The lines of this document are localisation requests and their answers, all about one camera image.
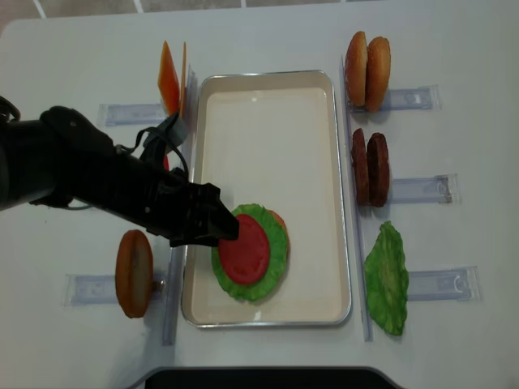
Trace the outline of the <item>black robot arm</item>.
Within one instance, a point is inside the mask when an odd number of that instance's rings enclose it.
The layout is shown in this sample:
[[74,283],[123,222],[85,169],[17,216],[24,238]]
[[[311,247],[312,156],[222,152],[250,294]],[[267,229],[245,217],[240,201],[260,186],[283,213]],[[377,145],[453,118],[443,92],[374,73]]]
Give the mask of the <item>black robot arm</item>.
[[177,152],[177,113],[157,127],[139,158],[114,144],[84,115],[54,106],[37,120],[1,100],[1,208],[23,203],[67,209],[77,199],[169,240],[172,247],[217,246],[238,238],[239,223],[212,184],[195,184],[187,164],[167,170]]

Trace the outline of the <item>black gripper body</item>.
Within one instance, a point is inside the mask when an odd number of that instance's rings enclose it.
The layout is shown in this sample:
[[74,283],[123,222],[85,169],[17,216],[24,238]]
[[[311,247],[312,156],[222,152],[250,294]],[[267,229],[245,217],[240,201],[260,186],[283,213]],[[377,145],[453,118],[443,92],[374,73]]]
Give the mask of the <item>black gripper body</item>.
[[137,224],[168,239],[172,247],[216,246],[220,240],[208,235],[208,211],[217,202],[222,202],[218,187],[190,182],[175,168],[156,182]]

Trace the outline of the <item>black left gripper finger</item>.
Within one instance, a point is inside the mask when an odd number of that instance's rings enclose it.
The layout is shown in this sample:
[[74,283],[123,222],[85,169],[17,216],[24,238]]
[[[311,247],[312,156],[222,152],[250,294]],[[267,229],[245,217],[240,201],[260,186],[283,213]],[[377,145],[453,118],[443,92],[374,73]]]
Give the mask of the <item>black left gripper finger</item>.
[[212,205],[208,211],[208,235],[217,241],[238,239],[239,221],[222,202]]

